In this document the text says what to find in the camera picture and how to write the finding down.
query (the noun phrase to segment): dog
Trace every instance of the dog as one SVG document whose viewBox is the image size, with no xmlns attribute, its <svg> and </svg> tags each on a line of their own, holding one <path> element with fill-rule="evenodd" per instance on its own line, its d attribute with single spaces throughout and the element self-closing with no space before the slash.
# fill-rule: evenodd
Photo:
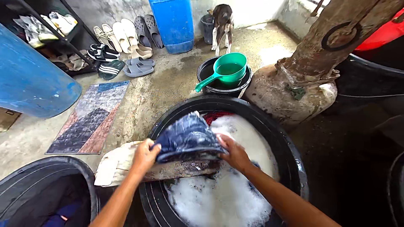
<svg viewBox="0 0 404 227">
<path fill-rule="evenodd" d="M 208 10 L 208 12 L 213 16 L 213 23 L 215 25 L 212 32 L 212 50 L 215 50 L 216 56 L 219 56 L 219 44 L 223 35 L 226 34 L 226 54 L 230 53 L 234 28 L 233 11 L 231 10 L 231 7 L 226 4 L 220 4 L 217 5 L 213 10 Z"/>
</svg>

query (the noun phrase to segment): soap suds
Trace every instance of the soap suds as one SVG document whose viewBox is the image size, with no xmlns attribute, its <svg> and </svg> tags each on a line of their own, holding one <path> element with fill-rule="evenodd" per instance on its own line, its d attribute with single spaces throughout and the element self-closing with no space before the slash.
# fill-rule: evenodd
<svg viewBox="0 0 404 227">
<path fill-rule="evenodd" d="M 213 121 L 210 127 L 214 133 L 230 134 L 245 148 L 251 161 L 258 162 L 264 173 L 279 181 L 278 164 L 271 147 L 247 120 L 239 115 L 223 116 Z"/>
<path fill-rule="evenodd" d="M 270 146 L 248 121 L 238 115 L 223 116 L 211 127 L 213 132 L 230 134 L 263 172 L 278 180 Z M 214 179 L 186 177 L 165 187 L 177 214 L 192 227 L 260 227 L 269 220 L 272 210 L 248 179 L 225 161 Z"/>
</svg>

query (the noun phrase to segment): rug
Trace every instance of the rug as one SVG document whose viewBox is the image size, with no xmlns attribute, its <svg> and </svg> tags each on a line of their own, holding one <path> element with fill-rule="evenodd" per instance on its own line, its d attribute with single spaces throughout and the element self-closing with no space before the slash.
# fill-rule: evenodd
<svg viewBox="0 0 404 227">
<path fill-rule="evenodd" d="M 99 154 L 128 84 L 90 85 L 45 154 Z"/>
</svg>

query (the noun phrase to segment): forearm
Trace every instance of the forearm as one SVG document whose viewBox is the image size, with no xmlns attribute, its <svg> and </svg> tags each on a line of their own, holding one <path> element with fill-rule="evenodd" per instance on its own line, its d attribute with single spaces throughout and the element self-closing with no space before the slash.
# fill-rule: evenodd
<svg viewBox="0 0 404 227">
<path fill-rule="evenodd" d="M 243 170 L 243 174 L 261 192 L 282 219 L 288 223 L 288 226 L 339 226 L 323 212 L 281 183 L 276 182 L 257 167 L 251 165 Z"/>
<path fill-rule="evenodd" d="M 123 226 L 132 204 L 133 195 L 143 176 L 142 172 L 132 168 L 89 227 Z"/>
</svg>

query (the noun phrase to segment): white sneaker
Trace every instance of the white sneaker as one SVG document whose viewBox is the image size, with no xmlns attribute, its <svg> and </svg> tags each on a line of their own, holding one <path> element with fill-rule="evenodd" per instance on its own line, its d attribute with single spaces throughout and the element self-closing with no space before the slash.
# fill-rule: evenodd
<svg viewBox="0 0 404 227">
<path fill-rule="evenodd" d="M 55 26 L 65 35 L 68 35 L 77 24 L 77 20 L 67 14 L 66 16 L 62 16 L 57 12 L 51 12 L 49 14 L 50 20 L 55 24 Z"/>
<path fill-rule="evenodd" d="M 59 34 L 61 34 L 62 36 L 63 33 L 53 24 L 53 22 L 45 15 L 41 15 L 41 17 L 50 25 L 53 27 L 53 29 L 55 29 L 56 31 L 59 32 Z M 51 41 L 55 41 L 58 40 L 59 38 L 57 38 L 47 27 L 45 27 L 43 24 L 39 24 L 39 35 L 38 38 L 41 42 L 51 42 Z"/>
<path fill-rule="evenodd" d="M 32 18 L 34 17 L 20 16 L 20 19 L 13 19 L 13 21 L 24 29 L 25 38 L 27 39 L 30 46 L 32 46 L 33 48 L 39 48 L 44 46 L 45 44 L 39 40 L 39 25 Z"/>
</svg>

